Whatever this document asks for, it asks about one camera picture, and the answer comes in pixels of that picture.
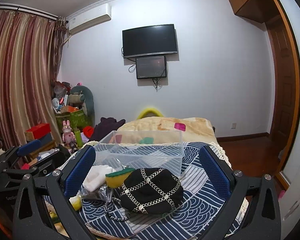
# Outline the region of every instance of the metal bolt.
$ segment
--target metal bolt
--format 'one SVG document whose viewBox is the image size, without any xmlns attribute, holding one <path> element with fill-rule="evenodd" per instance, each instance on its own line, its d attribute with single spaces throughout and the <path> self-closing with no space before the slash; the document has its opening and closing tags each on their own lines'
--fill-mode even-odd
<svg viewBox="0 0 300 240">
<path fill-rule="evenodd" d="M 237 177 L 241 177 L 242 176 L 242 171 L 234 171 L 234 174 L 237 176 Z"/>
<path fill-rule="evenodd" d="M 54 176 L 54 177 L 59 176 L 60 173 L 61 173 L 60 170 L 54 170 L 54 171 L 52 172 L 52 176 Z"/>
<path fill-rule="evenodd" d="M 30 174 L 26 174 L 26 175 L 23 176 L 22 179 L 27 180 L 27 179 L 29 179 L 29 178 L 30 178 Z"/>
<path fill-rule="evenodd" d="M 265 174 L 265 179 L 266 180 L 271 180 L 271 176 L 269 174 Z"/>
</svg>

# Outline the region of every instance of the blue padding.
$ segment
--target blue padding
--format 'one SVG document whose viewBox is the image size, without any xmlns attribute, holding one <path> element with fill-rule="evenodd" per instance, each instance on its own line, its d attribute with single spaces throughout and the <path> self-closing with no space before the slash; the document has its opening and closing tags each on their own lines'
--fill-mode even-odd
<svg viewBox="0 0 300 240">
<path fill-rule="evenodd" d="M 25 145 L 20 146 L 17 155 L 26 156 L 29 153 L 32 153 L 40 148 L 41 148 L 41 142 L 39 140 L 34 140 Z"/>
<path fill-rule="evenodd" d="M 218 196 L 227 200 L 231 195 L 230 182 L 205 147 L 199 151 L 199 160 Z"/>
<path fill-rule="evenodd" d="M 65 180 L 65 197 L 71 198 L 77 195 L 95 160 L 96 151 L 90 146 Z"/>
</svg>

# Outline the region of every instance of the green cloth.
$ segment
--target green cloth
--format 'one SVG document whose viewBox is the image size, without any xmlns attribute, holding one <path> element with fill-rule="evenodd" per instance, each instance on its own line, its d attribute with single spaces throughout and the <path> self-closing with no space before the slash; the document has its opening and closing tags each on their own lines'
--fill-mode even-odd
<svg viewBox="0 0 300 240">
<path fill-rule="evenodd" d="M 152 137 L 144 137 L 139 141 L 139 144 L 153 144 L 154 139 Z"/>
</svg>

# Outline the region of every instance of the flat screen tv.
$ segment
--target flat screen tv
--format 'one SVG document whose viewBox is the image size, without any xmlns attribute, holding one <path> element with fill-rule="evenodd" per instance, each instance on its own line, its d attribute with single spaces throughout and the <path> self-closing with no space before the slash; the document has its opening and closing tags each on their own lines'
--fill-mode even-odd
<svg viewBox="0 0 300 240">
<path fill-rule="evenodd" d="M 173 24 L 122 31 L 123 57 L 178 53 Z"/>
</svg>

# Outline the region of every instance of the pink bunny figure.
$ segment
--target pink bunny figure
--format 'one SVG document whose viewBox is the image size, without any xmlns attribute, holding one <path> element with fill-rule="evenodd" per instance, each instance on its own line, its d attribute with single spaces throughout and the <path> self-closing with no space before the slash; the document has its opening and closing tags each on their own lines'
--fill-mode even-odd
<svg viewBox="0 0 300 240">
<path fill-rule="evenodd" d="M 67 122 L 63 121 L 62 130 L 63 130 L 62 140 L 66 143 L 66 145 L 69 146 L 69 143 L 77 142 L 75 139 L 74 133 L 71 131 L 69 120 L 67 120 Z"/>
</svg>

